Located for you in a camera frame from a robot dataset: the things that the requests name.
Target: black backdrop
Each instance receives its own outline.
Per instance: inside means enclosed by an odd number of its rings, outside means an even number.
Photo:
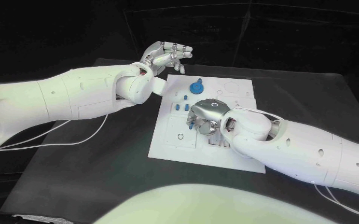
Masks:
[[[2,0],[0,83],[48,78],[97,58],[138,60],[167,40],[194,46],[188,64],[341,73],[358,98],[358,37],[357,0]],[[4,200],[34,154],[0,156]]]

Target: black tabletop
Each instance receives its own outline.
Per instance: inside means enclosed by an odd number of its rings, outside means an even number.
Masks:
[[[99,59],[96,66],[130,63]],[[178,72],[168,68],[159,77],[167,79],[168,74]],[[359,104],[342,75],[203,65],[188,65],[187,74],[252,79],[259,109],[359,141]],[[260,174],[149,158],[161,103],[162,97],[154,94],[143,105],[110,114],[99,134],[81,145],[40,148],[2,213],[92,223],[136,194],[162,186],[195,183],[256,192],[340,223],[359,221],[357,214],[319,195],[312,184],[270,168]],[[103,120],[105,117],[71,121],[48,134],[45,143],[84,140]],[[334,194],[344,204],[359,209],[358,194],[338,189]]]

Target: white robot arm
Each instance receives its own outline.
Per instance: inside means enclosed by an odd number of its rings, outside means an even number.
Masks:
[[[40,81],[0,85],[0,145],[30,127],[57,120],[92,119],[164,95],[165,66],[185,73],[182,58],[192,47],[158,41],[141,62],[86,67]]]
[[[240,156],[291,177],[359,194],[359,144],[352,141],[257,109],[230,109],[211,99],[192,106],[188,124],[204,135],[221,131]]]

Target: small blue piece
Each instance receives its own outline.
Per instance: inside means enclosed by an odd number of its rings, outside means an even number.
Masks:
[[[198,79],[198,82],[192,83],[191,86],[190,86],[190,91],[194,93],[194,94],[201,94],[204,92],[204,85],[203,85],[203,79],[200,78]]]

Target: white board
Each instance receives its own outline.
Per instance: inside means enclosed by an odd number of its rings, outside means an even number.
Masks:
[[[192,94],[190,86],[203,79],[205,90]],[[266,167],[256,159],[243,158],[231,149],[220,133],[201,135],[187,125],[191,106],[201,100],[218,99],[230,108],[257,108],[253,81],[216,77],[169,75],[169,90],[164,95],[162,106],[149,151],[149,158],[217,166],[229,169],[266,173]]]

